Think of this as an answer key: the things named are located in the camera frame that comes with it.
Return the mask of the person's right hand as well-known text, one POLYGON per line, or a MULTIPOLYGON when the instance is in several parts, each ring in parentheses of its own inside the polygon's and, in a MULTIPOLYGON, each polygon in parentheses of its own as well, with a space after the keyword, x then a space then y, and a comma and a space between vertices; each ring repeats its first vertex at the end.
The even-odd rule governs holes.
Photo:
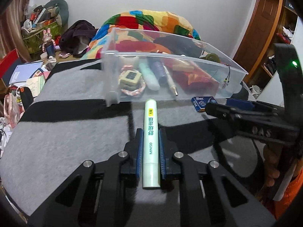
MULTIPOLYGON (((265 145, 263 148, 263 156, 265 159, 264 164, 266 170, 266 186, 272 187, 275 184, 276 179, 278 179, 280 176, 280 171, 277 170, 280 153, 272 150, 269 145, 265 145)), ((301 168, 301 161, 297 161, 295 164, 293 177, 288 187, 291 187, 293 184, 295 184, 296 178, 300 174, 301 168)))

